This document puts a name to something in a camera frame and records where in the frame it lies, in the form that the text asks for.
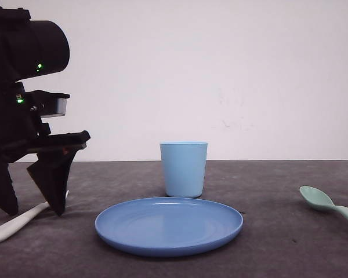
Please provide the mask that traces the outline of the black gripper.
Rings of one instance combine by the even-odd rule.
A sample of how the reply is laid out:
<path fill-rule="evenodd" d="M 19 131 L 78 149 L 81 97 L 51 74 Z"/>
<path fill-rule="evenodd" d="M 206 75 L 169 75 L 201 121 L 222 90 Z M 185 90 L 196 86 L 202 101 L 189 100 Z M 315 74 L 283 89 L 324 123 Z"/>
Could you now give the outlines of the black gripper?
<path fill-rule="evenodd" d="M 64 93 L 43 90 L 26 92 L 21 82 L 0 86 L 0 158 L 15 162 L 29 153 L 38 160 L 27 167 L 50 208 L 61 216 L 66 209 L 67 181 L 74 156 L 86 147 L 89 133 L 51 134 L 39 110 L 49 98 L 70 98 Z M 8 171 L 0 161 L 0 209 L 18 213 L 18 202 Z"/>

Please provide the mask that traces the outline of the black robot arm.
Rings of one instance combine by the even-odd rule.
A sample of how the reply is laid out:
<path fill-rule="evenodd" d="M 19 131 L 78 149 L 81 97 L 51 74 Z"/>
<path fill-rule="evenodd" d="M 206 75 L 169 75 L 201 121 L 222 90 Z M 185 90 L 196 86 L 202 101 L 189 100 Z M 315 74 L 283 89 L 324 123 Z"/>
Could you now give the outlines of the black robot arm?
<path fill-rule="evenodd" d="M 53 135 L 43 118 L 66 113 L 68 94 L 28 92 L 23 80 L 60 72 L 70 48 L 52 21 L 32 20 L 27 9 L 0 6 L 0 209 L 16 215 L 18 202 L 8 167 L 34 153 L 28 167 L 51 209 L 64 213 L 67 180 L 75 154 L 86 147 L 87 131 Z"/>

